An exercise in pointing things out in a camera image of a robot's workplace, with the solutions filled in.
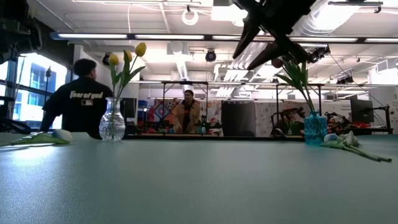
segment reflected person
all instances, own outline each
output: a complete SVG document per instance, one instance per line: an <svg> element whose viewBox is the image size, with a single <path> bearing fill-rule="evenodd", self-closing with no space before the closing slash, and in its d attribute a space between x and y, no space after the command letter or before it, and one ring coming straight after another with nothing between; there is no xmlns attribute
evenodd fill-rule
<svg viewBox="0 0 398 224"><path fill-rule="evenodd" d="M192 90L184 91L184 100L174 109L176 133L195 134L200 126L200 105L193 98Z"/></svg>

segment clear glass vase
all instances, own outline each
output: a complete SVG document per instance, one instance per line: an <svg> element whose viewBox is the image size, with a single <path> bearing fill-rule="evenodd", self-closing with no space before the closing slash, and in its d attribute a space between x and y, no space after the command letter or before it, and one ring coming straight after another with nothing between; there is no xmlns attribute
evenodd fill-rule
<svg viewBox="0 0 398 224"><path fill-rule="evenodd" d="M327 134L328 124L326 118L319 116L319 111L311 112L309 117L304 118L304 138L306 144L319 146Z"/></svg>
<svg viewBox="0 0 398 224"><path fill-rule="evenodd" d="M99 123L99 135L103 141L120 141L124 136L126 125L120 113L120 101L107 97L106 112Z"/></svg>

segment black jacket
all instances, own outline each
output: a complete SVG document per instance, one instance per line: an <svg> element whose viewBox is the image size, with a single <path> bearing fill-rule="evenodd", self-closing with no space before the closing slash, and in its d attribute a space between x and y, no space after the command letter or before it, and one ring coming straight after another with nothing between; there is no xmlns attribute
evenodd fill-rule
<svg viewBox="0 0 398 224"><path fill-rule="evenodd" d="M82 77L67 83L44 104L41 130L47 131L53 119L62 114L62 129L98 133L101 117L106 111L105 98L110 96L113 93L109 87L91 78Z"/></svg>

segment tan jacket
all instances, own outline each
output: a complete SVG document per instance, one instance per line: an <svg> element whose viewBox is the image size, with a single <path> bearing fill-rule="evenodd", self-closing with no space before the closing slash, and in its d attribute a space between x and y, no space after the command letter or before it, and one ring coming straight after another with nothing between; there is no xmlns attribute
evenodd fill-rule
<svg viewBox="0 0 398 224"><path fill-rule="evenodd" d="M183 104L176 106L173 110L175 133L182 133L184 112L185 106ZM187 126L187 133L197 133L198 126L195 126L197 123L200 123L200 105L195 101L190 110L190 122Z"/></svg>

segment man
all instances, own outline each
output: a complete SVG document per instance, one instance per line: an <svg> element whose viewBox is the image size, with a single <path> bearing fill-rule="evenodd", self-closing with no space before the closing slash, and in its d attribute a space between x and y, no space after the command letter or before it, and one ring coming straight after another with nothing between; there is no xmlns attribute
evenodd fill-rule
<svg viewBox="0 0 398 224"><path fill-rule="evenodd" d="M176 133L196 133L200 125L200 105L193 99L193 92L185 90L184 100L175 108L174 130Z"/></svg>
<svg viewBox="0 0 398 224"><path fill-rule="evenodd" d="M80 59L73 65L79 78L61 86L44 104L40 131L48 131L56 116L63 115L62 129L98 135L106 97L113 96L110 88L96 82L96 63Z"/></svg>

